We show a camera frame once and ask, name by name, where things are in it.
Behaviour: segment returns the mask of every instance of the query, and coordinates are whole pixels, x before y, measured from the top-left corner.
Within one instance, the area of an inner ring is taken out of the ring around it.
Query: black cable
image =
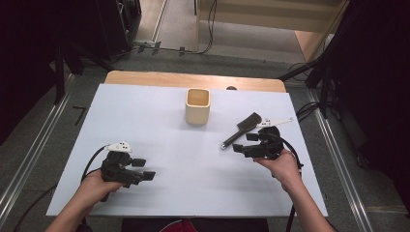
[[[57,184],[55,184],[54,186],[52,186],[51,188],[47,189],[45,192],[43,192],[42,195],[39,196],[39,198],[37,198],[28,208],[27,210],[24,212],[24,214],[21,216],[20,220],[18,221],[17,225],[15,226],[15,229],[13,230],[14,232],[19,231],[21,223],[24,221],[25,217],[28,215],[28,213],[33,209],[33,207],[40,201],[43,199],[43,197],[45,197],[47,194],[49,194],[50,192],[52,192],[55,188],[57,187]]]
[[[209,11],[209,14],[208,14],[208,30],[209,30],[209,35],[210,35],[208,46],[205,48],[205,50],[203,50],[201,52],[198,52],[198,54],[205,54],[206,52],[208,52],[212,48],[212,43],[214,41],[214,22],[215,22],[215,15],[217,13],[217,4],[218,4],[218,2],[217,2],[217,0],[215,0],[214,3],[212,4],[211,10]],[[212,9],[214,9],[214,15],[213,15],[213,18],[212,18],[212,25],[211,25],[210,20],[211,20]]]
[[[291,70],[294,66],[297,66],[297,65],[306,65],[306,64],[307,64],[307,63],[295,63],[295,64],[291,65],[291,66],[289,67],[289,69],[287,69],[287,71],[290,72],[290,70]],[[302,79],[296,78],[295,76],[292,76],[292,78],[293,78],[294,80],[297,80],[297,81],[304,81],[304,80],[302,80]]]
[[[298,165],[299,174],[302,176],[302,167],[303,167],[304,165],[301,164],[301,162],[299,161],[299,156],[298,156],[298,154],[296,153],[296,150],[292,147],[292,145],[290,145],[289,142],[287,142],[285,139],[283,139],[283,138],[280,137],[280,136],[277,136],[277,135],[272,134],[272,133],[268,133],[267,135],[279,139],[279,140],[280,140],[281,142],[283,142],[283,143],[286,145],[286,147],[293,153],[293,155],[295,156],[295,159],[296,159],[296,163],[297,163],[297,165]],[[295,207],[292,205],[292,209],[290,210],[289,218],[288,218],[288,220],[287,220],[286,232],[290,232],[290,229],[291,229],[292,223],[293,223],[293,218],[295,217],[295,213],[296,213]]]
[[[148,46],[143,46],[144,49],[152,49],[152,50],[167,50],[167,51],[178,51],[178,52],[184,52],[184,54],[205,54],[208,51],[211,50],[212,44],[214,42],[214,23],[215,23],[215,15],[217,13],[217,0],[214,0],[214,3],[211,6],[211,9],[208,14],[208,30],[209,30],[209,35],[210,35],[210,41],[208,42],[208,46],[203,50],[203,51],[190,51],[190,50],[184,50],[182,51],[181,49],[174,49],[174,48],[161,48],[161,47],[148,47]],[[128,52],[124,52],[118,55],[126,55],[129,53],[132,53],[134,51],[138,51],[142,48],[142,46],[135,46],[132,48],[132,50]]]
[[[293,222],[293,218],[295,217],[295,213],[296,213],[295,206],[292,205],[292,209],[290,210],[289,218],[286,224],[286,232],[290,232],[290,229],[292,228],[292,222]]]
[[[105,148],[106,146],[103,146],[103,147],[101,147],[91,158],[90,158],[90,160],[88,161],[88,163],[87,163],[87,166],[85,167],[85,169],[84,169],[84,172],[82,173],[82,177],[81,177],[81,182],[82,181],[84,181],[84,179],[87,177],[87,171],[88,171],[88,168],[90,167],[90,165],[91,165],[91,163],[93,162],[93,160],[96,158],[96,156]]]

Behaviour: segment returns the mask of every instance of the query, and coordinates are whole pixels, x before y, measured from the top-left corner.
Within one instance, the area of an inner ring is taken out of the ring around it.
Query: metal rail
[[[45,143],[47,142],[49,136],[51,135],[54,126],[56,125],[58,119],[63,112],[64,107],[67,104],[67,101],[71,95],[72,88],[75,84],[75,77],[73,74],[70,74],[66,80],[66,95],[60,101],[59,104],[54,105],[51,108],[48,117],[46,118],[40,132],[37,134],[36,139],[31,145],[27,155],[25,156],[20,167],[16,171],[11,182],[7,186],[6,190],[3,192],[0,198],[0,229],[3,227],[7,216],[12,210],[13,205],[15,204],[21,190],[24,187],[28,177],[30,176],[31,171],[33,170],[37,159],[39,158]]]
[[[312,102],[319,102],[318,97],[310,89],[307,90],[308,97]],[[347,166],[344,162],[343,156],[340,152],[340,149],[337,146],[337,142],[332,133],[331,126],[327,119],[324,119],[320,110],[316,109],[316,118],[319,122],[320,129],[323,132],[326,143],[329,147],[331,157],[335,163],[338,177],[340,178],[341,184],[343,186],[344,192],[346,193],[347,200],[349,201],[350,208],[353,212],[356,222],[360,231],[363,232],[372,232],[373,227],[371,226],[370,220],[368,218],[365,205],[362,202],[362,199],[353,183],[353,180],[349,174]]]

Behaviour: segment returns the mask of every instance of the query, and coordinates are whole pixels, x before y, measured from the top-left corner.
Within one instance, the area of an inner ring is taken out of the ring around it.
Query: gray floor
[[[171,3],[175,2],[177,1],[170,0],[168,3],[169,9],[172,9]],[[164,21],[167,21],[167,14],[164,16]],[[172,39],[173,34],[170,27],[171,25],[166,24],[161,26],[159,39],[162,40],[163,47],[167,47],[165,45],[172,46],[171,42],[182,43],[181,40]],[[231,54],[228,48],[222,51],[224,48],[218,46],[220,43],[218,43],[217,38],[220,36],[217,36],[215,37],[216,46],[207,55],[184,55],[180,57],[177,52],[172,51],[160,51],[158,54],[153,55],[152,51],[146,50],[142,53],[134,52],[126,55],[119,62],[115,63],[114,67],[118,70],[126,71],[201,73],[274,78],[287,73],[292,64],[301,62],[302,57],[300,51],[298,51],[296,39],[292,39],[291,33],[279,30],[277,36],[282,35],[281,33],[285,33],[288,36],[286,39],[287,44],[285,48],[278,51],[275,56],[276,59],[268,57],[259,59],[258,57],[261,57],[261,55],[257,53],[258,49],[254,53],[257,54],[255,57],[241,55],[241,52]],[[271,44],[271,47],[275,46],[280,47],[283,44]],[[284,50],[289,54],[283,55],[282,52]],[[293,53],[299,56],[299,58],[291,58]],[[82,118],[78,125],[75,124],[80,111],[74,107],[89,107],[98,85],[104,82],[105,76],[106,72],[100,67],[88,67],[84,75],[74,77],[72,93],[68,98],[67,104],[44,144],[36,165],[25,182],[7,219],[3,226],[0,225],[1,231],[13,231],[25,209],[46,189],[59,181],[84,119]],[[301,74],[297,78],[303,79],[305,76]],[[300,81],[291,79],[286,81],[285,85],[295,110],[309,102],[308,90]],[[3,173],[0,178],[2,194],[7,185],[12,181],[20,164],[23,163],[23,159],[30,146],[42,128],[51,110],[53,98],[54,90],[50,90],[0,147],[0,169]],[[348,166],[348,171],[366,206],[374,231],[410,231],[410,220],[405,218],[406,213],[393,188],[392,182],[377,170],[367,170],[359,167],[356,163],[355,151],[342,124],[332,116],[329,119],[329,123],[332,126],[337,144]],[[319,186],[324,194],[325,204],[329,212],[329,221],[339,231],[360,231],[334,161],[330,156],[322,130],[314,114],[301,123],[301,129]],[[33,208],[25,221],[23,221],[20,231],[44,231],[52,221],[52,218],[45,216],[50,199],[49,195],[46,196]],[[271,231],[283,231],[286,220],[287,218],[284,217],[269,218]],[[121,219],[93,217],[89,219],[89,223],[94,228],[94,231],[119,231]],[[301,231],[296,219],[293,231]]]

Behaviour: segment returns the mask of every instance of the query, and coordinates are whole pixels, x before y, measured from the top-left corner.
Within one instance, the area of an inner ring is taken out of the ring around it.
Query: floor
[[[135,39],[136,45],[154,46],[161,42],[161,48],[179,49],[181,46],[186,49],[193,48],[194,15],[191,0],[141,0],[140,2],[143,19]],[[207,23],[202,22],[201,32],[206,31]],[[206,33],[201,33],[201,35],[199,49],[206,47],[209,41],[209,35]],[[180,62],[173,62],[178,59],[178,54],[175,52],[166,53],[165,51],[161,55],[154,55],[146,51],[139,55],[135,54],[123,58],[116,64],[116,68],[130,71],[186,71],[187,73],[221,74],[225,73],[226,67],[229,67],[231,69],[228,72],[230,75],[277,77],[295,68],[296,66],[292,67],[293,64],[305,62],[292,31],[241,27],[223,23],[215,24],[213,48],[208,54],[209,56],[192,58],[184,56],[181,58],[184,62],[180,64]],[[306,102],[314,101],[314,93],[312,95],[304,88],[303,82],[298,81],[298,79],[304,78],[306,76],[300,74],[285,83],[295,105],[295,110]],[[23,159],[26,154],[30,155],[32,159],[34,158],[31,160],[32,162],[37,163],[35,167],[28,170],[29,173],[31,172],[30,176],[21,180],[25,186],[16,190],[16,192],[21,191],[20,196],[10,199],[9,204],[15,204],[15,207],[9,209],[9,212],[2,211],[1,231],[3,229],[4,231],[12,231],[23,211],[33,199],[58,181],[58,171],[64,169],[65,160],[70,155],[76,135],[80,130],[80,124],[73,125],[80,114],[78,108],[90,104],[98,84],[103,81],[104,72],[94,67],[87,69],[84,76],[69,77],[66,86],[68,89],[72,88],[73,92],[71,96],[68,96],[65,105],[62,105],[61,112],[48,104],[48,102],[53,101],[53,92],[50,91],[16,128],[12,138],[0,147],[2,159],[7,161],[4,162],[7,164],[6,166],[2,164],[2,169],[12,170],[4,173],[1,178],[0,190],[2,192],[7,188],[6,184],[15,178],[14,174],[20,165],[26,162],[26,159]],[[36,140],[38,131],[42,130],[44,122],[51,115],[50,112],[51,114],[61,113],[59,122],[51,125],[49,134],[44,134],[48,141],[44,144],[39,143],[40,150],[32,151],[31,141]],[[355,156],[352,155],[354,154],[352,145],[340,122],[332,117],[325,123],[322,120],[320,114],[312,114],[306,122],[301,124],[301,128],[309,152],[310,150],[314,151],[310,155],[312,161],[317,163],[318,168],[315,169],[315,172],[319,185],[323,188],[325,203],[330,212],[330,221],[340,231],[409,231],[409,219],[405,218],[405,211],[390,180],[376,170],[364,170],[359,167]],[[332,125],[331,132],[337,141],[336,144],[333,144],[335,141],[332,140],[317,140],[323,131],[327,130],[327,124]],[[340,159],[337,159],[338,155],[343,156],[342,164],[340,164]],[[338,165],[346,165],[348,167],[347,174],[343,173],[343,170],[340,172],[337,169]],[[343,179],[346,176],[353,179],[353,190],[358,193],[359,198],[349,196],[352,192],[347,189],[352,187],[345,185],[345,183],[349,184]],[[351,205],[351,200],[355,203],[363,203],[366,214],[357,214]],[[44,202],[38,206],[40,209],[35,209],[27,217],[20,231],[43,231],[51,222],[51,218],[44,218],[48,204],[49,199],[44,199]],[[119,218],[90,218],[89,222],[95,224],[95,231],[114,231],[121,224]],[[361,225],[361,223],[367,222],[371,226]],[[286,218],[270,218],[272,231],[283,230],[285,223]],[[301,231],[297,221],[295,221],[294,231]]]

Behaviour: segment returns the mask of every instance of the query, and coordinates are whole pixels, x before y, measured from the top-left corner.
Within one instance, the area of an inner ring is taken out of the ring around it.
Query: metal frame
[[[45,120],[40,132],[37,134],[36,139],[31,145],[27,155],[25,156],[20,167],[16,171],[13,179],[7,186],[6,190],[3,192],[0,198],[0,229],[3,227],[7,216],[12,210],[13,205],[15,204],[19,194],[21,193],[24,184],[28,180],[31,171],[33,170],[37,159],[39,158],[45,143],[47,142],[49,136],[54,130],[55,125],[57,124],[58,119],[60,118],[68,99],[70,98],[73,86],[75,84],[75,76],[70,74],[66,80],[66,95],[59,104],[56,104],[52,107],[50,113],[48,114],[47,119]]]

